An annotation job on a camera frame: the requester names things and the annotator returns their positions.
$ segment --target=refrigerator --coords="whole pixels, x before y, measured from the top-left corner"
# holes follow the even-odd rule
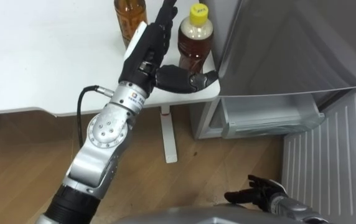
[[[284,136],[289,195],[356,223],[356,1],[200,2],[221,92],[190,105],[194,138]]]

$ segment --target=brown liquid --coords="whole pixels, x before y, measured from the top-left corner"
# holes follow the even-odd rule
[[[145,0],[115,0],[115,9],[124,45],[128,47],[139,23],[148,23]]]
[[[204,40],[193,40],[181,29],[178,32],[179,66],[191,72],[201,72],[205,59],[211,50],[213,34]]]

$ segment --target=white table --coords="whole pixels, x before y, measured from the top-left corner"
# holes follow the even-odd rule
[[[177,64],[177,30],[196,0],[180,0],[165,64]],[[155,20],[162,0],[148,0],[148,21]],[[100,85],[114,90],[123,65],[123,45],[113,0],[0,0],[0,113],[45,110],[56,116],[76,114],[81,90]],[[215,69],[211,54],[204,72]],[[154,89],[145,107],[210,101],[219,82],[198,93],[179,95]],[[89,93],[83,113],[99,111],[108,101]],[[169,162],[176,161],[171,116],[162,116]]]

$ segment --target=refrigerator door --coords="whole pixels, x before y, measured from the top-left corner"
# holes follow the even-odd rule
[[[221,96],[356,87],[356,1],[205,3],[215,26]]]
[[[356,223],[356,90],[317,128],[284,138],[282,184],[332,223]]]

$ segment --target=black cable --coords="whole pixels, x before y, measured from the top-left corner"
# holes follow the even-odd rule
[[[77,134],[78,134],[78,143],[80,145],[80,148],[83,147],[83,132],[82,132],[82,126],[81,126],[81,102],[83,101],[84,94],[89,91],[96,91],[99,88],[99,86],[94,85],[94,86],[88,86],[81,91],[80,96],[78,97],[78,102],[77,102]]]

